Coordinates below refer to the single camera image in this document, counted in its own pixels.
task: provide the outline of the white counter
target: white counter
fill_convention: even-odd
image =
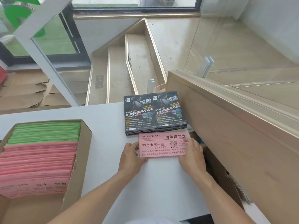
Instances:
[[[125,135],[123,103],[0,115],[0,139],[16,123],[60,119],[82,119],[93,134],[82,196],[114,175],[125,143],[138,140],[138,135]],[[208,213],[178,158],[155,158],[125,187],[103,223],[123,224],[151,216],[184,220]]]

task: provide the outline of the stack of pink flyers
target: stack of pink flyers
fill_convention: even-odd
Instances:
[[[66,193],[78,139],[74,139],[73,133],[67,133],[67,128],[58,130],[58,126],[54,127],[54,131],[51,128],[32,134],[34,131],[31,126],[29,130],[22,129],[24,134],[18,131],[13,133],[0,154],[1,195],[13,199],[28,195]],[[32,135],[25,139],[24,135],[28,135],[28,131]]]
[[[186,154],[186,132],[140,133],[139,156],[161,157]]]

